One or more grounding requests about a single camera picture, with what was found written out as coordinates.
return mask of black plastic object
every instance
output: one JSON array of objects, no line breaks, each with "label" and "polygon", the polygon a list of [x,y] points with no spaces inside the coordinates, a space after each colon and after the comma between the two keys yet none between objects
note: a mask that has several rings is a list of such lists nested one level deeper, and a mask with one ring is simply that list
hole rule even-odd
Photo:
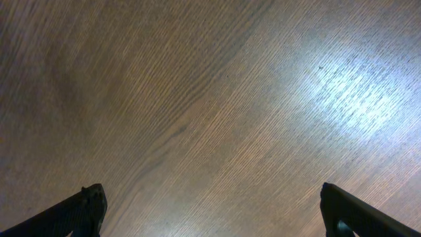
[{"label": "black plastic object", "polygon": [[102,185],[94,184],[2,233],[0,237],[98,237],[107,211]]},{"label": "black plastic object", "polygon": [[320,195],[327,237],[421,236],[334,184],[324,183]]}]

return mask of wood grain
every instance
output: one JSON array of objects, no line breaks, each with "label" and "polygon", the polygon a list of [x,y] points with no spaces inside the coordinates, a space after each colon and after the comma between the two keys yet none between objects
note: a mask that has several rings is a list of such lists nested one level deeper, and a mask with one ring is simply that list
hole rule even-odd
[{"label": "wood grain", "polygon": [[0,230],[100,182],[102,236],[421,231],[421,2],[0,0]]}]

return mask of laminate floor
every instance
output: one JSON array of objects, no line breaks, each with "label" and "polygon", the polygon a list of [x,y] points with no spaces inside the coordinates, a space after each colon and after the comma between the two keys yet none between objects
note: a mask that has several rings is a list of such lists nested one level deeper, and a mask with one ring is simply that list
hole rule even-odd
[{"label": "laminate floor", "polygon": [[100,182],[102,236],[421,231],[421,1],[0,0],[0,230]]}]

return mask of wooden floor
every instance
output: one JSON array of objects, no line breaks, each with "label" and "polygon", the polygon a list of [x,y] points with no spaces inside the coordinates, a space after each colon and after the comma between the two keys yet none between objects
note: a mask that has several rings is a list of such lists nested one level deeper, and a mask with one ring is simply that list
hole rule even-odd
[{"label": "wooden floor", "polygon": [[421,1],[1,0],[0,230],[323,236],[323,182],[421,231]]}]

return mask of brown wooden surface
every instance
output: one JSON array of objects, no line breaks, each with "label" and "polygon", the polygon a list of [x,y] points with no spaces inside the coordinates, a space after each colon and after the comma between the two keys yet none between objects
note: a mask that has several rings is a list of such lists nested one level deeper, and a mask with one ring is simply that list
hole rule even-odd
[{"label": "brown wooden surface", "polygon": [[421,230],[421,2],[0,0],[0,230],[100,182],[103,236]]}]

